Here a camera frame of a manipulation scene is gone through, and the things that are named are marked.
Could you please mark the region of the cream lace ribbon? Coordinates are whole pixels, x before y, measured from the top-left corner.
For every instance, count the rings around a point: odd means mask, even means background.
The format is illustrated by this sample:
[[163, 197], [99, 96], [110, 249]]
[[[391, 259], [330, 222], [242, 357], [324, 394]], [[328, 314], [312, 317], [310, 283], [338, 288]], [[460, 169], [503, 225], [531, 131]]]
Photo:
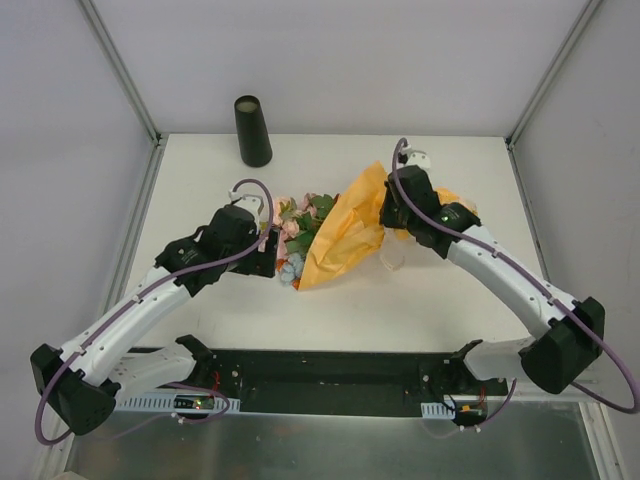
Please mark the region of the cream lace ribbon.
[[407, 235], [402, 230], [384, 228], [384, 238], [379, 250], [379, 259], [389, 271], [399, 270], [405, 263], [404, 242]]

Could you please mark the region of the orange wrapping paper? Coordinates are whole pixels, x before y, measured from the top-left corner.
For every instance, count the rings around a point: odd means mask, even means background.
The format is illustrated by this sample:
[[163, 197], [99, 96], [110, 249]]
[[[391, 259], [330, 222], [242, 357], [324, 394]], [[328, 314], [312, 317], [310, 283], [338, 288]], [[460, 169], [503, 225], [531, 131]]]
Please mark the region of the orange wrapping paper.
[[368, 256], [379, 255], [385, 228], [379, 224], [379, 213], [387, 177], [382, 164], [375, 162], [340, 194], [307, 254], [298, 290], [334, 280]]

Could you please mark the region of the pink and blue flower bouquet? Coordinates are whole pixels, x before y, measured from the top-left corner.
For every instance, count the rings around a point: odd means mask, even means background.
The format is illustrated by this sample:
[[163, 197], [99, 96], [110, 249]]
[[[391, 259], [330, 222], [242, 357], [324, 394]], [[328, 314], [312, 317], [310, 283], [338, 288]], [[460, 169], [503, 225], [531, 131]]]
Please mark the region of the pink and blue flower bouquet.
[[299, 289], [307, 254], [340, 195], [306, 193], [274, 200], [274, 226], [278, 230], [276, 272], [283, 285]]

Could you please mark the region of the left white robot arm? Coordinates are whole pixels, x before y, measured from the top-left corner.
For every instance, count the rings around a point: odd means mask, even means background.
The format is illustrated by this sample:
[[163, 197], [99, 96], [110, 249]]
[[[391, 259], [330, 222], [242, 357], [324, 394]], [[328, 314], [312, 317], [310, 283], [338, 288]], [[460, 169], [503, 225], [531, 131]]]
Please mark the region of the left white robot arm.
[[60, 347], [42, 344], [31, 354], [40, 443], [51, 442], [42, 428], [46, 409], [69, 433], [85, 435], [119, 403], [154, 388], [212, 389], [213, 353], [191, 334], [151, 353], [127, 354], [160, 320], [223, 275], [274, 276], [278, 232], [271, 194], [232, 189], [229, 198], [208, 224], [169, 242], [137, 285], [90, 327]]

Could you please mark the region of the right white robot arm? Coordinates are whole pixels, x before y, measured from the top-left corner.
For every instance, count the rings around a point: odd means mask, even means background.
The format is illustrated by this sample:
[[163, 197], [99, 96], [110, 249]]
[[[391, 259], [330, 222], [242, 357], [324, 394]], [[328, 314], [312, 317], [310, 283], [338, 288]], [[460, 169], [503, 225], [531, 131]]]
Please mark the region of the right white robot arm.
[[381, 225], [403, 229], [416, 242], [468, 272], [526, 328], [525, 338], [474, 340], [454, 355], [452, 387], [473, 394], [486, 380], [527, 378], [550, 394], [563, 392], [601, 354], [604, 308], [578, 301], [511, 258], [473, 211], [442, 201], [432, 187], [428, 159], [401, 139], [385, 182]]

